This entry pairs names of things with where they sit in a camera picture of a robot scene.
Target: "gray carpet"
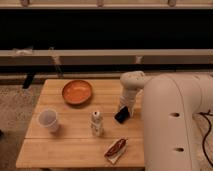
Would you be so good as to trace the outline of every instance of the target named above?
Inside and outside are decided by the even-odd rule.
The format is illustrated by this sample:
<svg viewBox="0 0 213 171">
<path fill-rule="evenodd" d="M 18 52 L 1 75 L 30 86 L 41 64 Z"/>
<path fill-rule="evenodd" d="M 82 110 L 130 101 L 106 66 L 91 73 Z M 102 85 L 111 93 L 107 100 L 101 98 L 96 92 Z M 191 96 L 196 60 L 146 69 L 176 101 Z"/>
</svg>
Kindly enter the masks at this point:
<svg viewBox="0 0 213 171">
<path fill-rule="evenodd" d="M 29 169 L 16 169 L 15 162 L 41 88 L 41 84 L 33 84 L 27 90 L 22 89 L 22 85 L 0 85 L 0 129 L 5 133 L 0 140 L 0 171 L 29 171 Z M 200 116 L 195 116 L 194 129 L 199 164 L 203 171 L 213 170 L 201 149 L 202 136 L 207 130 L 206 121 Z M 207 148 L 213 160 L 213 133 L 208 138 Z"/>
</svg>

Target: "table leg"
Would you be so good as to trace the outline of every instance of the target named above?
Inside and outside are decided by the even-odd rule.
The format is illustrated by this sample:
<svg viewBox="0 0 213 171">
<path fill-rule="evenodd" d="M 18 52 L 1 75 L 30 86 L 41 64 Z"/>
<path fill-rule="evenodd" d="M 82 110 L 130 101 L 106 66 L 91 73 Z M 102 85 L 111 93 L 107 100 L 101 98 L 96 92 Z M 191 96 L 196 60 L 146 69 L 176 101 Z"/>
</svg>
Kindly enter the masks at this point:
<svg viewBox="0 0 213 171">
<path fill-rule="evenodd" d="M 40 168 L 41 171 L 51 171 L 49 168 Z"/>
</svg>

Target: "wooden table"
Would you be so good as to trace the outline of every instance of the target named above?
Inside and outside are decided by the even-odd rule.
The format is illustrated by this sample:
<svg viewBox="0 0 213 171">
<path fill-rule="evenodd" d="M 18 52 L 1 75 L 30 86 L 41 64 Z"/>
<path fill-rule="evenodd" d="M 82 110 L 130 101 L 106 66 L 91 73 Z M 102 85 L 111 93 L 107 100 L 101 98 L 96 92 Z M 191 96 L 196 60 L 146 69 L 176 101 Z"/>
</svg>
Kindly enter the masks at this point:
<svg viewBox="0 0 213 171">
<path fill-rule="evenodd" d="M 71 106 L 62 98 L 62 89 L 71 80 L 46 80 L 32 115 L 17 168 L 99 168 L 144 167 L 142 122 L 140 119 L 141 93 L 137 96 L 135 114 L 124 124 L 114 115 L 119 104 L 122 86 L 116 80 L 86 80 L 93 87 L 92 99 L 84 105 Z M 59 114 L 60 130 L 50 134 L 37 124 L 37 115 L 46 108 Z M 105 134 L 93 137 L 90 116 L 99 110 L 104 117 Z M 117 138 L 128 138 L 127 150 L 115 165 L 104 158 L 104 152 Z"/>
</svg>

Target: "food item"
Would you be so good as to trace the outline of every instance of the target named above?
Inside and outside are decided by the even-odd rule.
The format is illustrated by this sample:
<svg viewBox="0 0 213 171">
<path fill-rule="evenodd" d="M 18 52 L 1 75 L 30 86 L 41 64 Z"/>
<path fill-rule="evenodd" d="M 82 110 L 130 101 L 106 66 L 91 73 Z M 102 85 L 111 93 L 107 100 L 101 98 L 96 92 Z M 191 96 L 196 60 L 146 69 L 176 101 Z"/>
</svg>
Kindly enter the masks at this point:
<svg viewBox="0 0 213 171">
<path fill-rule="evenodd" d="M 119 139 L 114 141 L 104 156 L 112 163 L 115 164 L 118 158 L 125 152 L 126 150 L 126 139 Z"/>
</svg>

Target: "shelf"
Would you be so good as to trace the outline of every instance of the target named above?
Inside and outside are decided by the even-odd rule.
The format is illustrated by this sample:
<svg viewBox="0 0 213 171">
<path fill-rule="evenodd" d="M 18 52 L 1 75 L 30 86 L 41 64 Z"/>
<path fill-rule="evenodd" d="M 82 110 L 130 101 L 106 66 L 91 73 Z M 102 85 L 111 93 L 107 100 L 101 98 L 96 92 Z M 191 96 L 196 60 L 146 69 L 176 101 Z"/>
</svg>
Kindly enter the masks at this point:
<svg viewBox="0 0 213 171">
<path fill-rule="evenodd" d="M 177 0 L 175 7 L 168 0 L 31 0 L 28 8 L 212 8 L 213 0 Z M 1 0 L 0 8 L 26 8 L 20 0 Z"/>
</svg>

